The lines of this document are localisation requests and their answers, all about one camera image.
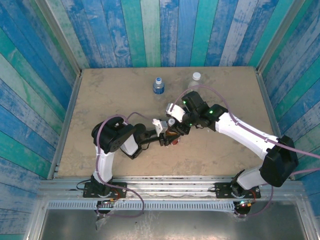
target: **bottle cap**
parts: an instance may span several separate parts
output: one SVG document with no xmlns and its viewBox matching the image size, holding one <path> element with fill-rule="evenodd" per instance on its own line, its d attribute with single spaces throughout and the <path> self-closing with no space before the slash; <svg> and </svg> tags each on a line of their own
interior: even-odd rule
<svg viewBox="0 0 320 240">
<path fill-rule="evenodd" d="M 175 124 L 176 120 L 174 120 L 173 118 L 170 118 L 168 120 L 168 124 L 169 124 L 169 127 L 171 127 L 173 124 Z"/>
<path fill-rule="evenodd" d="M 156 84 L 161 84 L 161 83 L 162 83 L 161 77 L 157 77 L 157 78 L 155 79 L 155 83 L 156 83 Z"/>
<path fill-rule="evenodd" d="M 192 75 L 193 80 L 198 81 L 198 80 L 200 80 L 200 78 L 201 78 L 201 74 L 199 72 L 193 73 L 193 75 Z"/>
</svg>

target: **metal floor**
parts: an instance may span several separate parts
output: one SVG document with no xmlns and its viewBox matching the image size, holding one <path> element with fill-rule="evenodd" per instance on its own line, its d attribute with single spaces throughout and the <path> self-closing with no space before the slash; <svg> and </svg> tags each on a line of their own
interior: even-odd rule
<svg viewBox="0 0 320 240">
<path fill-rule="evenodd" d="M 266 202 L 257 202 L 251 213 Z M 136 211 L 122 210 L 134 215 Z M 145 211 L 133 219 L 108 218 L 96 230 L 93 210 L 49 209 L 42 240 L 303 240 L 307 239 L 298 208 L 275 201 L 263 214 L 239 219 L 218 211 Z"/>
</svg>

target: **beige tabletop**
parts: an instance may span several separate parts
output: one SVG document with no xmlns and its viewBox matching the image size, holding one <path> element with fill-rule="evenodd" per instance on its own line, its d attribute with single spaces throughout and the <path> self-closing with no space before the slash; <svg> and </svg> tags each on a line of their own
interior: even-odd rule
<svg viewBox="0 0 320 240">
<path fill-rule="evenodd" d="M 59 177 L 90 176 L 95 169 L 96 150 L 91 137 L 95 125 L 113 114 L 128 116 L 139 112 L 149 118 L 165 117 L 168 103 L 185 90 L 193 72 L 201 83 L 217 89 L 236 117 L 272 134 L 267 111 L 252 67 L 161 67 L 86 69 L 78 93 L 58 171 Z M 152 84 L 156 77 L 165 82 L 165 91 L 156 99 Z M 209 106 L 222 101 L 207 89 L 199 91 Z M 130 123 L 151 121 L 134 115 Z M 118 150 L 114 176 L 234 175 L 262 163 L 253 152 L 221 133 L 192 128 L 177 145 L 150 144 L 136 159 Z"/>
</svg>

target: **blue label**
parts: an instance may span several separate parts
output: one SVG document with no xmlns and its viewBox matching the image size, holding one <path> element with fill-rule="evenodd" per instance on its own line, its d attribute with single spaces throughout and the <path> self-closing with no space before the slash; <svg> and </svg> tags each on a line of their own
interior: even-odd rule
<svg viewBox="0 0 320 240">
<path fill-rule="evenodd" d="M 155 94 L 163 94 L 164 93 L 164 91 L 165 91 L 165 87 L 163 87 L 163 88 L 153 88 L 153 92 L 155 93 Z"/>
</svg>

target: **wooden wall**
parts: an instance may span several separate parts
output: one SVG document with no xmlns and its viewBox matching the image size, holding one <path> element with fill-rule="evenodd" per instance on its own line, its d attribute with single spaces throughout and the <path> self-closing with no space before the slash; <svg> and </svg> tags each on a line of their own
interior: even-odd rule
<svg viewBox="0 0 320 240">
<path fill-rule="evenodd" d="M 293 0 L 47 0 L 80 68 L 257 66 Z"/>
<path fill-rule="evenodd" d="M 1 0 L 0 16 L 0 240 L 20 240 L 76 74 L 35 0 Z"/>
<path fill-rule="evenodd" d="M 320 0 L 304 2 L 262 76 L 281 134 L 293 138 L 296 148 L 319 155 Z M 298 157 L 297 170 L 320 167 L 319 159 Z M 319 216 L 320 172 L 301 180 Z"/>
</svg>

